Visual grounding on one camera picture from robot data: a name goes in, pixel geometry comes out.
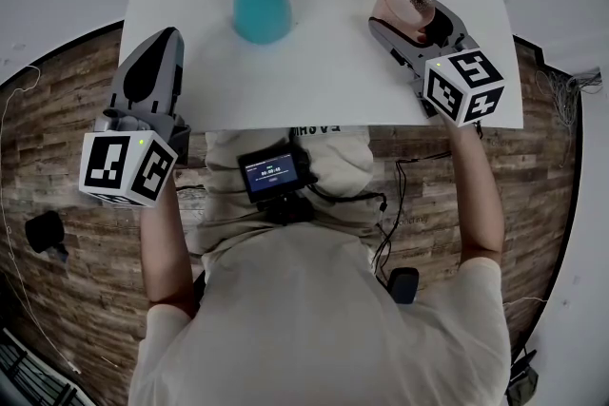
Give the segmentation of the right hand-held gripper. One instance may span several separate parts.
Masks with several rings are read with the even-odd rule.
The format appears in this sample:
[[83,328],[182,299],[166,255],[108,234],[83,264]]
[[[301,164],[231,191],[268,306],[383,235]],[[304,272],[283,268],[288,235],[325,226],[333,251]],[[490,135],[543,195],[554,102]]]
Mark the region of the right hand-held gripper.
[[497,109],[505,79],[473,37],[465,35],[461,18],[437,0],[433,6],[433,19],[425,26],[426,42],[444,48],[419,48],[380,18],[370,17],[368,28],[414,73],[410,85],[422,104],[432,106],[454,126],[476,123]]

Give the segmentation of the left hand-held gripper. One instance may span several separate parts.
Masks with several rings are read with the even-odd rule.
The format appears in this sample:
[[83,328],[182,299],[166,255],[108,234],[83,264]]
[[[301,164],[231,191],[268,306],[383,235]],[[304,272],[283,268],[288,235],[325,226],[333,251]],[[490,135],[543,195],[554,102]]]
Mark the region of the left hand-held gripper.
[[[108,203],[154,207],[175,164],[187,160],[190,126],[175,114],[185,43],[175,27],[142,42],[117,68],[109,106],[84,136],[79,190]],[[152,113],[149,120],[124,111]]]

